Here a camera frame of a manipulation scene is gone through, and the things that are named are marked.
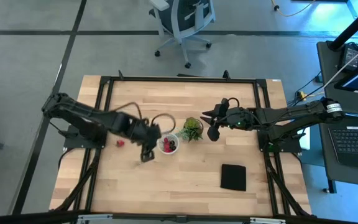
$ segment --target laptop keyboard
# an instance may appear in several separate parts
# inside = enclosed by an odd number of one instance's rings
[[[358,130],[329,129],[337,153],[358,154]]]

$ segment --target small succulent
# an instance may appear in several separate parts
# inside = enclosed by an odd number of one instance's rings
[[[178,135],[186,141],[199,140],[202,139],[203,127],[199,120],[195,118],[186,119],[183,129],[178,133]]]

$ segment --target red object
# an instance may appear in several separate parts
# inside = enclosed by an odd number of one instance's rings
[[[117,141],[117,147],[121,147],[125,144],[125,142],[123,140],[118,140]]]

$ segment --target black cloth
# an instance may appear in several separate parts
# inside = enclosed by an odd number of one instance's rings
[[[247,190],[247,169],[239,165],[222,164],[221,188]]]
[[[169,4],[169,8],[159,12],[160,19],[162,25],[171,33],[173,34],[172,30],[172,22],[171,22],[171,12],[172,12],[172,4],[174,0],[168,0],[167,3]],[[202,3],[207,4],[208,0],[201,0]],[[195,26],[195,15],[190,16],[188,20],[185,20],[185,17],[192,13],[195,9],[192,9],[189,4],[192,2],[188,0],[180,0],[179,7],[178,7],[178,25],[179,31],[187,30],[190,27]],[[204,8],[204,17],[208,15],[209,7]],[[149,14],[155,17],[154,10],[151,9]]]

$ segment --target floor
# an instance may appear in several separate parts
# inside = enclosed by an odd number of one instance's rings
[[[308,4],[276,2],[285,13]],[[191,45],[194,50],[190,51],[189,70],[184,68],[178,46],[163,50],[159,58],[153,56],[161,40],[157,35],[148,35],[147,31],[157,30],[157,26],[148,15],[151,7],[144,0],[87,1],[79,30],[125,32],[78,35],[71,52],[66,50],[72,43],[69,35],[9,32],[72,30],[80,4],[81,0],[0,0],[0,30],[10,34],[0,33],[0,142],[5,144],[0,150],[0,215],[11,211],[40,126],[40,109],[55,83],[65,53],[71,54],[60,92],[73,98],[83,75],[117,75],[120,69],[126,76],[173,77],[185,73],[221,77],[228,70],[236,78],[276,78],[282,80],[286,97],[291,99],[295,90],[319,72],[316,43],[332,40],[353,21],[344,3],[314,3],[297,16],[282,17],[272,10],[270,1],[215,0],[217,21],[205,30],[217,32],[204,36],[212,40],[213,46],[207,51],[202,45]],[[358,3],[354,5],[358,12]],[[222,35],[223,31],[255,32]],[[358,43],[358,34],[351,41]],[[313,83],[305,91],[316,86]],[[67,126],[54,122],[61,128]],[[24,213],[47,211],[62,144],[63,138],[48,128]],[[321,191],[327,185],[324,167],[305,165],[303,170],[313,214],[358,222],[358,185],[337,183],[338,194],[328,195]]]

